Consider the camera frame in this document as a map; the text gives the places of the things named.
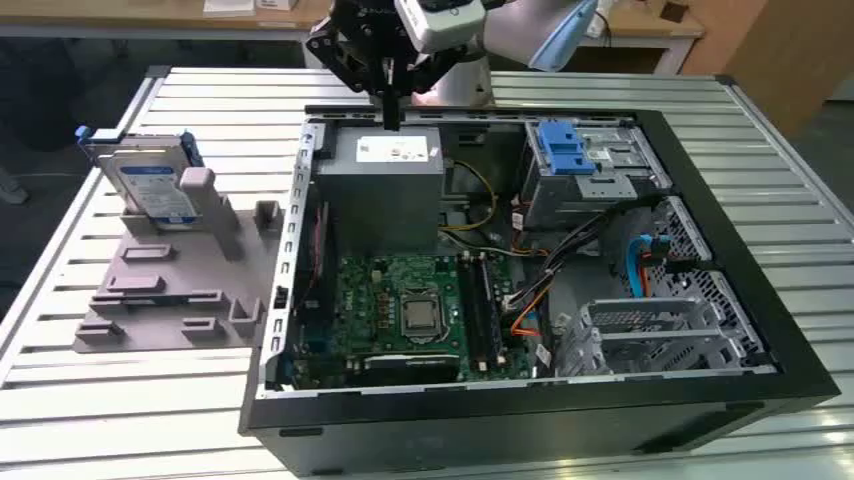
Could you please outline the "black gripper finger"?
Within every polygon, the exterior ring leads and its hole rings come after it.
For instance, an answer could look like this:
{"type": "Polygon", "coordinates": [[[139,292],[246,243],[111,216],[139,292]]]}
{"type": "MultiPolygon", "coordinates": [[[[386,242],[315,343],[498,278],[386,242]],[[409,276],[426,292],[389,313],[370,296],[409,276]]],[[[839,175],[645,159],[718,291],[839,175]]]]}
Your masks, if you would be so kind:
{"type": "Polygon", "coordinates": [[[394,91],[391,89],[383,61],[371,57],[366,50],[355,48],[355,41],[343,45],[339,28],[331,19],[325,19],[311,30],[306,47],[323,66],[357,93],[371,96],[382,109],[383,128],[394,130],[394,91]]]}
{"type": "Polygon", "coordinates": [[[454,66],[454,50],[449,49],[428,55],[421,62],[414,56],[394,59],[393,90],[395,100],[393,103],[393,130],[401,129],[405,119],[405,105],[412,100],[414,93],[425,94],[454,66]]]}

